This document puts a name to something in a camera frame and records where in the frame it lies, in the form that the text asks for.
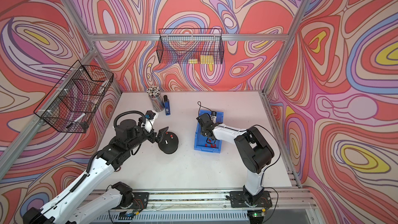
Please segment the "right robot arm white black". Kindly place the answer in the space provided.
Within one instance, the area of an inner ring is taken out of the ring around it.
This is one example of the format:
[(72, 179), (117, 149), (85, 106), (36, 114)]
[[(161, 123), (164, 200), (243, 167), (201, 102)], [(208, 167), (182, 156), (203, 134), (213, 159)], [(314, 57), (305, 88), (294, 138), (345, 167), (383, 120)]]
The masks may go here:
[(221, 122), (213, 122), (208, 113), (199, 115), (197, 121), (203, 136), (236, 145), (241, 160), (247, 168), (241, 201), (249, 207), (256, 206), (264, 193), (262, 186), (264, 171), (275, 156), (271, 145), (254, 126), (245, 130), (233, 128)]

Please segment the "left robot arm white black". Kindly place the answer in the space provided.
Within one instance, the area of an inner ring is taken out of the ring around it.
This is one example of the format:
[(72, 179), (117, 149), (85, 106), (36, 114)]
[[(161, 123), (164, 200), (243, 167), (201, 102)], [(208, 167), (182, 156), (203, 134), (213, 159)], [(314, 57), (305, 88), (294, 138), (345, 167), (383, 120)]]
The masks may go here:
[(138, 201), (133, 190), (118, 182), (104, 194), (87, 204), (83, 201), (106, 178), (117, 171), (129, 157), (136, 154), (145, 141), (160, 143), (168, 128), (156, 132), (153, 124), (158, 114), (152, 111), (127, 111), (116, 116), (116, 135), (109, 144), (97, 151), (89, 160), (87, 168), (60, 194), (41, 208), (31, 207), (23, 215), (25, 224), (89, 224), (104, 212), (113, 208), (135, 207), (142, 211), (145, 206)]

